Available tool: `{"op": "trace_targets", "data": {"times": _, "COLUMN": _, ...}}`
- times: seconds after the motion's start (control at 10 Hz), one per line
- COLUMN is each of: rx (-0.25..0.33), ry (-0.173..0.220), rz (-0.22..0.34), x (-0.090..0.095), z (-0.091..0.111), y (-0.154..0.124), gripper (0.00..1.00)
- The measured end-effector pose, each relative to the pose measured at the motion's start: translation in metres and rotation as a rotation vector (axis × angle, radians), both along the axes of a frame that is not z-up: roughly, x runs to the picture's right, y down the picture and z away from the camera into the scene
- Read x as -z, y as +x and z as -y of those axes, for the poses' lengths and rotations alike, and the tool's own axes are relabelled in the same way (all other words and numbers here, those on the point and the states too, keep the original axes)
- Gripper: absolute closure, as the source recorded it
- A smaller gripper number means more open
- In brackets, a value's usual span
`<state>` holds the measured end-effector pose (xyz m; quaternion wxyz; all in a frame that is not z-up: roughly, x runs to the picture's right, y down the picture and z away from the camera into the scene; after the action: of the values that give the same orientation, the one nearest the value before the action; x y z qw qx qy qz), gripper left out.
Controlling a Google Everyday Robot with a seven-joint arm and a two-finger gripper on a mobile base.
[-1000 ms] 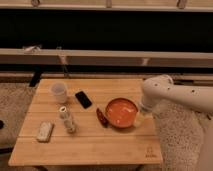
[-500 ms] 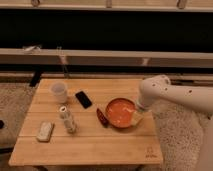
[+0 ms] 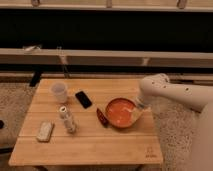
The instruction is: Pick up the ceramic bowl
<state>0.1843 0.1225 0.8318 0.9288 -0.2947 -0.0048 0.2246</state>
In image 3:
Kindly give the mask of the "white gripper wrist block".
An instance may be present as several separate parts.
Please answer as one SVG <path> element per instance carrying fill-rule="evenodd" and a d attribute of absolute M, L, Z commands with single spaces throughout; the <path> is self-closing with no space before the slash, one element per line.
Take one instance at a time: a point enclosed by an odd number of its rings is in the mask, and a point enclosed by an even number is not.
<path fill-rule="evenodd" d="M 142 115 L 144 109 L 149 107 L 149 104 L 146 101 L 143 101 L 139 97 L 135 98 L 136 107 L 131 112 L 131 120 L 137 121 L 139 117 Z"/>

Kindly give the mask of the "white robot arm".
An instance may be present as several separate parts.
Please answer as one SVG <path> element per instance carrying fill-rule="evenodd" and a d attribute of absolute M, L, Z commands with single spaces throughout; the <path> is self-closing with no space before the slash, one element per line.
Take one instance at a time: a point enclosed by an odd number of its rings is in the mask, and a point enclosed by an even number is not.
<path fill-rule="evenodd" d="M 174 84 L 166 74 L 139 80 L 135 102 L 146 109 L 159 96 L 181 103 L 200 113 L 187 162 L 187 171 L 213 171 L 213 86 Z"/>

